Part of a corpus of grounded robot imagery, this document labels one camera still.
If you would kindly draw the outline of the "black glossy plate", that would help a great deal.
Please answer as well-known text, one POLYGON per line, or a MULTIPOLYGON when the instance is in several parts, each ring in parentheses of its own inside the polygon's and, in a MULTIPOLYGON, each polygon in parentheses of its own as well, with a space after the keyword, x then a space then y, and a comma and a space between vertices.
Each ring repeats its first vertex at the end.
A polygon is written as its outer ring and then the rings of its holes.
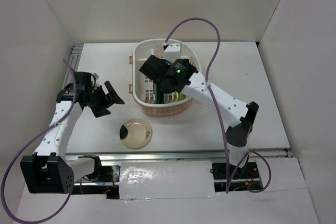
POLYGON ((167 94, 163 93, 162 94, 162 104, 165 104, 167 100, 167 94))

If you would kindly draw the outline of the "large blue floral plate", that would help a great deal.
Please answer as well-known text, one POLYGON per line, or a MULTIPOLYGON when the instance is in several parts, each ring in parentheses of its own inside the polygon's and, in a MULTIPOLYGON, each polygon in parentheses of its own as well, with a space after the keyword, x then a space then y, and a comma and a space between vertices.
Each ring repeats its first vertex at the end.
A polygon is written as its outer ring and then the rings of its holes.
POLYGON ((163 104, 164 103, 164 93, 162 90, 157 91, 157 104, 163 104))

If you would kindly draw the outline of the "green plastic plate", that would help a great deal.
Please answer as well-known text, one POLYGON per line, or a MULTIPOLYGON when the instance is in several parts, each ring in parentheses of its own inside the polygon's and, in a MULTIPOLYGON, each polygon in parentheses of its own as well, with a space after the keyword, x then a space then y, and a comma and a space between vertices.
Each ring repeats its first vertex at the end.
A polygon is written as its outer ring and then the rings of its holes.
POLYGON ((184 99, 185 95, 182 93, 177 93, 177 101, 182 101, 184 99))

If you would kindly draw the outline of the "cream translucent plate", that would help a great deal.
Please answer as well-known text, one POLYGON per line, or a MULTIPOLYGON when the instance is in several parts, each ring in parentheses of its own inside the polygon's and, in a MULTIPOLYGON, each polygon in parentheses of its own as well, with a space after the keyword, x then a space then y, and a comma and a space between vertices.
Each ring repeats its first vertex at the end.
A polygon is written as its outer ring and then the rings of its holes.
POLYGON ((128 119, 120 127, 119 138, 130 149, 145 147, 152 137, 152 128, 145 119, 128 119))

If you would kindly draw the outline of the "small blue floral plate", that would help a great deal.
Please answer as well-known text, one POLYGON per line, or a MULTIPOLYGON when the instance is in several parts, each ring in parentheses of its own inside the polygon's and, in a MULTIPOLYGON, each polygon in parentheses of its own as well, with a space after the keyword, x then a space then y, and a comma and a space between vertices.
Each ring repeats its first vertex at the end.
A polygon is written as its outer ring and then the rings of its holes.
POLYGON ((159 99, 159 91, 158 86, 155 83, 153 84, 153 94, 154 94, 154 104, 157 104, 159 99))

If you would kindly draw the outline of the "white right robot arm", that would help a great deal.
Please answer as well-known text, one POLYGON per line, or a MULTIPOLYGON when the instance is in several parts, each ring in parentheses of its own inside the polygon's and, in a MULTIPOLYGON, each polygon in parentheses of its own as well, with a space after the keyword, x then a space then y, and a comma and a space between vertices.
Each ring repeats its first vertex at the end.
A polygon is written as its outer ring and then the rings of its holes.
POLYGON ((149 56, 140 67, 140 72, 163 93, 182 93, 220 115, 221 120, 228 125, 225 136, 229 149, 229 172, 235 178, 247 172, 247 142, 259 109, 257 103, 243 102, 206 81, 204 75, 187 59, 169 63, 156 56, 149 56))

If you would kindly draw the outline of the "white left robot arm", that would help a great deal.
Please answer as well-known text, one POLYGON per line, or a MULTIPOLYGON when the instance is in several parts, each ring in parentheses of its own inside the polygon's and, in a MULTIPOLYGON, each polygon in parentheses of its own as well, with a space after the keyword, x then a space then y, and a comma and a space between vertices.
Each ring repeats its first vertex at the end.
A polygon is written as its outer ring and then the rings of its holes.
POLYGON ((50 129, 43 134, 33 154, 21 159, 20 167, 32 194, 67 194, 73 184, 85 176, 93 182, 103 177, 104 169, 98 156, 84 155, 67 162, 67 146, 85 107, 100 118, 111 113, 109 107, 124 101, 109 81, 100 85, 92 73, 74 71, 72 77, 57 94, 50 129))

